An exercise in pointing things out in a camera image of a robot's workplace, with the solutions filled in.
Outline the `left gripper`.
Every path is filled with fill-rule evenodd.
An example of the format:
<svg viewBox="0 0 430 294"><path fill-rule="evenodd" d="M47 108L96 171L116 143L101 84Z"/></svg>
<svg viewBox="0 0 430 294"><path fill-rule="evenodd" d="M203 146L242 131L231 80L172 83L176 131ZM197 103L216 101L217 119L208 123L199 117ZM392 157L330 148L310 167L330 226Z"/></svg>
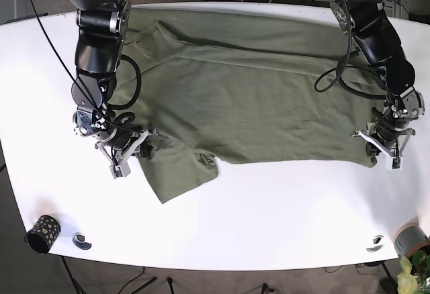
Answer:
<svg viewBox="0 0 430 294"><path fill-rule="evenodd" d="M370 157L383 154L388 170L402 170L403 151L415 131L409 123L389 114L374 114L375 120L367 123L362 130L352 131L352 138L360 137L366 141L365 151Z"/></svg>

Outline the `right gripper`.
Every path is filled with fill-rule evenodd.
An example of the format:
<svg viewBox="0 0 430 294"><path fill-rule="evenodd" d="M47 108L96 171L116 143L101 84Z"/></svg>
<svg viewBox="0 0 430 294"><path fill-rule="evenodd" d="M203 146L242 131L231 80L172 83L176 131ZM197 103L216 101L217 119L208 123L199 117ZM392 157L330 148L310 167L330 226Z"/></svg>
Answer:
<svg viewBox="0 0 430 294"><path fill-rule="evenodd" d="M151 159L157 151L157 143L149 138L155 130L128 132L115 128L110 132L99 132L95 135L95 148L107 158L113 178L127 177L130 174L128 159L131 156Z"/></svg>

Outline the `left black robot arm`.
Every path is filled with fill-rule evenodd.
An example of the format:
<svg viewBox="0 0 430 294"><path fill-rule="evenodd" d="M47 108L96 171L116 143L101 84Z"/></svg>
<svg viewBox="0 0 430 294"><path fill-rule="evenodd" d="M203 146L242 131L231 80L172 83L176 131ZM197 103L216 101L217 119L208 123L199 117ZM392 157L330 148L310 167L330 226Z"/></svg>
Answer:
<svg viewBox="0 0 430 294"><path fill-rule="evenodd" d="M406 59L400 37L384 11L387 0L332 0L331 11L342 31L347 35L347 51L333 69L332 84L349 93L370 100L383 100L384 110L372 109L375 120L365 129L352 132L363 138L368 156L383 154L389 170L401 169L402 152L409 138L415 135L410 122L425 113L422 94L415 88L415 70ZM342 76L349 61L363 56L365 71L370 73L382 95L371 95L346 84Z"/></svg>

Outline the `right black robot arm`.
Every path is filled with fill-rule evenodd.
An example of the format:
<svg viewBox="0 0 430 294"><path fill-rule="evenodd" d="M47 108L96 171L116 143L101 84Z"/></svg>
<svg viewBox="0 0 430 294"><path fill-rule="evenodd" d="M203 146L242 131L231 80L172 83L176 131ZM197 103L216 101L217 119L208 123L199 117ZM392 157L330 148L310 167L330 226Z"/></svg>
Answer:
<svg viewBox="0 0 430 294"><path fill-rule="evenodd" d="M76 76L71 95L77 104L75 132L94 137L95 147L110 163L113 178L130 174L128 159L143 155L145 141L153 134L135 125L130 108L142 88L141 71L123 54L131 4L129 0L70 0L76 7L79 37L75 51ZM125 104L110 103L117 86L116 71L127 62L136 73L136 88Z"/></svg>

